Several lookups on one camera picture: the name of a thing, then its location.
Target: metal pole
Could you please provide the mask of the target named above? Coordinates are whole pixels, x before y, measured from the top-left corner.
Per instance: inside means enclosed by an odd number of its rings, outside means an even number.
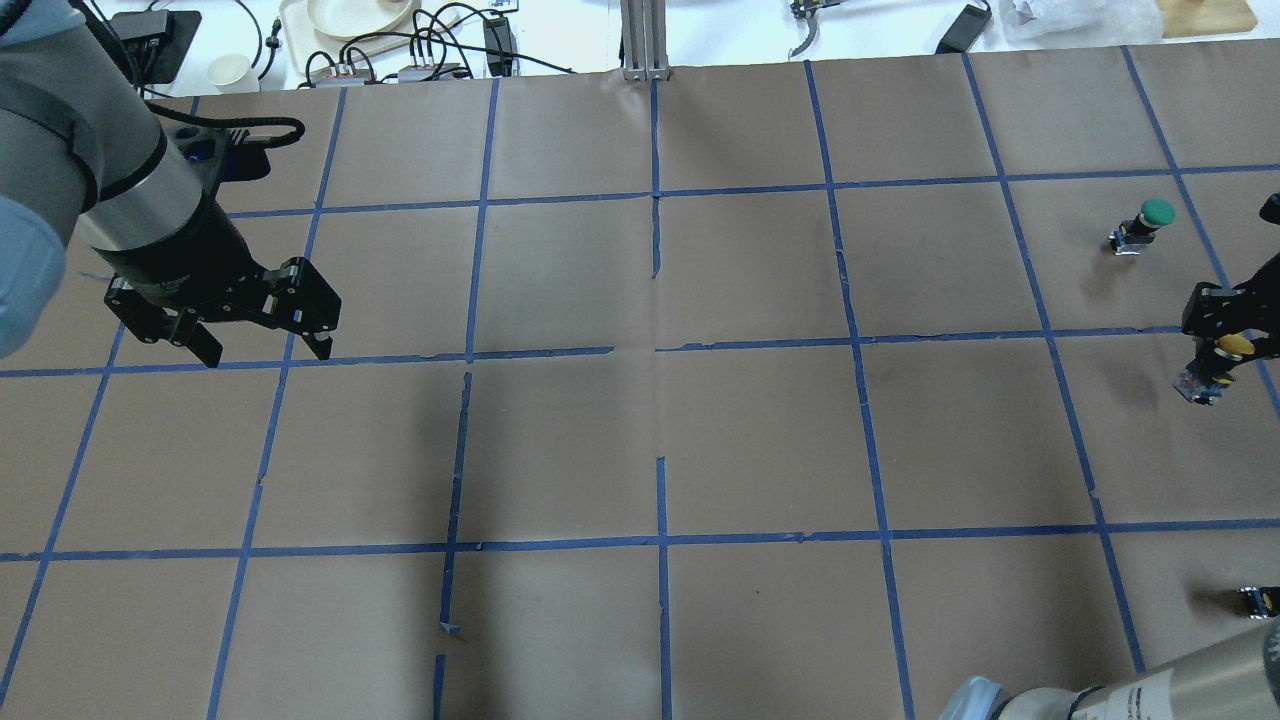
[[[667,79],[667,0],[622,0],[622,72],[631,81]]]

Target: black power adapter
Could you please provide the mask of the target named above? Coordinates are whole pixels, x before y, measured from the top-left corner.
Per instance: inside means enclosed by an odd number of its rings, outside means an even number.
[[[983,8],[977,8],[974,5],[965,5],[964,10],[960,12],[960,17],[956,18],[951,27],[947,28],[946,35],[942,36],[942,41],[938,42],[938,49],[934,55],[943,55],[946,53],[968,53],[973,44],[982,35],[982,31],[987,29],[987,23],[991,22],[991,5],[987,0],[980,0]]]
[[[516,59],[509,53],[515,53],[516,42],[511,36],[511,20],[507,15],[484,19],[484,47],[489,51],[489,74],[511,77]]]

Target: grid square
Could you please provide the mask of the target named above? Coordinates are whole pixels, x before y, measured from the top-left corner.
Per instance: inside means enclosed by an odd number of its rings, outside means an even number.
[[[1039,329],[998,184],[836,197],[861,334]]]
[[[1014,202],[1055,328],[1149,328],[1181,323],[1190,288],[1213,277],[1172,178],[1019,182]],[[1148,197],[1178,220],[1140,256],[1117,258],[1107,233]]]
[[[1277,518],[1276,415],[1254,368],[1217,406],[1171,387],[1196,354],[1179,334],[1060,338],[1107,520]]]
[[[660,716],[657,555],[460,553],[443,716]]]
[[[893,569],[916,717],[975,674],[1011,693],[1133,674],[1096,536],[899,541]]]
[[[54,562],[5,717],[204,716],[236,560]]]
[[[813,74],[837,182],[996,173],[957,55],[814,63]]]
[[[67,245],[67,273],[20,350],[0,370],[101,368],[111,355],[119,322],[102,304],[111,268],[78,234]]]
[[[462,364],[294,368],[262,483],[262,546],[444,542]]]
[[[1167,168],[1119,47],[970,58],[1006,173]]]
[[[649,199],[490,208],[475,346],[652,346]]]
[[[1042,340],[863,348],[896,528],[1093,523]]]
[[[672,533],[876,529],[852,356],[658,356]]]
[[[675,82],[658,85],[663,190],[823,182],[804,65],[678,73]]]
[[[100,382],[0,380],[0,552],[45,548]]]
[[[662,202],[658,345],[849,337],[823,192]]]
[[[1258,92],[1275,74],[1274,40],[1140,45],[1130,50],[1179,165],[1249,165],[1280,158],[1280,100]]]
[[[676,717],[905,716],[879,543],[675,546],[669,562]]]
[[[342,296],[334,355],[466,350],[475,236],[474,208],[324,215],[311,255]]]
[[[460,539],[657,528],[653,352],[475,366]]]
[[[255,557],[218,716],[430,717],[440,555]]]
[[[1183,179],[1231,284],[1252,278],[1280,252],[1280,228],[1258,218],[1258,208],[1280,187],[1280,173],[1222,173]],[[1212,273],[1196,279],[1219,282]],[[1190,295],[1192,287],[1184,292]]]
[[[233,220],[244,236],[253,258],[265,268],[279,268],[289,258],[302,255],[307,247],[308,217],[251,218]],[[284,355],[284,331],[269,331],[253,323],[209,323],[214,337],[223,343],[223,361],[279,360]],[[165,365],[197,363],[186,347],[168,342],[145,345],[132,333],[120,341],[116,365]]]
[[[492,82],[349,88],[325,205],[480,197]]]
[[[38,562],[0,562],[0,657],[9,661]]]
[[[56,548],[239,547],[278,377],[113,377]]]
[[[1276,541],[1275,529],[1111,536],[1147,666],[1254,629],[1235,591],[1271,582]]]
[[[228,213],[311,209],[320,195],[329,140],[338,114],[338,90],[307,92],[243,92],[200,99],[204,118],[291,117],[306,124],[302,140],[268,150],[271,174],[252,182],[228,182],[218,188],[218,202]],[[347,108],[351,108],[349,97]],[[280,135],[285,127],[255,129],[255,136]]]
[[[490,197],[649,192],[649,83],[622,70],[502,81]]]

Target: small electronic device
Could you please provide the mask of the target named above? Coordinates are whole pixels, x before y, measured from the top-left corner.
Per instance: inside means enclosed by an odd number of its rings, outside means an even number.
[[[934,51],[936,55],[942,55],[946,53],[968,53],[973,44],[978,40],[978,36],[987,29],[987,23],[991,22],[991,5],[983,1],[983,6],[965,5],[964,10],[960,10],[960,17],[956,18],[951,27],[947,28],[946,35],[942,36],[942,41],[938,42],[938,49]]]

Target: metal tool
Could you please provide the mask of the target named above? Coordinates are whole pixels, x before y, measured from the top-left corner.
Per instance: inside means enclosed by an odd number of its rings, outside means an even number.
[[[1258,211],[1280,224],[1280,193]],[[1174,380],[1188,401],[1213,405],[1235,382],[1231,370],[1254,360],[1280,357],[1280,254],[1248,281],[1224,288],[1202,282],[1192,291],[1183,310],[1184,334],[1196,338],[1196,357]],[[1260,331],[1268,337],[1251,340],[1243,333]]]
[[[805,36],[804,42],[799,47],[791,51],[787,58],[795,58],[796,55],[804,53],[813,45],[815,37],[818,37],[818,10],[823,8],[833,8],[840,5],[845,0],[791,0],[791,15],[797,20],[804,20],[809,26],[809,33]]]

